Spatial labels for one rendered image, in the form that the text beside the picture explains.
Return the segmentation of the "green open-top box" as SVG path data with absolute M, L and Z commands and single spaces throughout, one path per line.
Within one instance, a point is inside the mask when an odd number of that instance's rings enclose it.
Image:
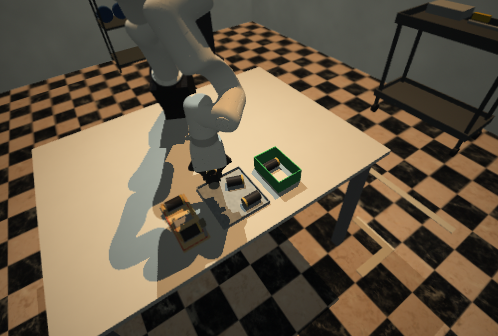
M 268 171 L 262 164 L 278 158 L 280 166 Z M 254 157 L 254 169 L 279 194 L 301 180 L 300 169 L 276 146 Z

